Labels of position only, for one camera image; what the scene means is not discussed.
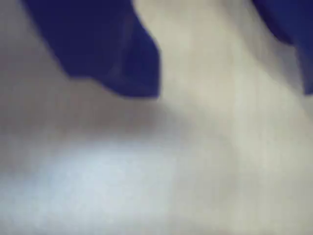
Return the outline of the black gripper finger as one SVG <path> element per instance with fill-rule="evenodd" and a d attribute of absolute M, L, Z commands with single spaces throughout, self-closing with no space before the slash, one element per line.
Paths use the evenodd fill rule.
<path fill-rule="evenodd" d="M 62 69 L 125 97 L 158 97 L 160 54 L 131 0 L 26 0 Z"/>
<path fill-rule="evenodd" d="M 311 0 L 253 0 L 265 25 L 276 39 L 294 46 L 304 93 L 313 94 L 313 2 Z"/>

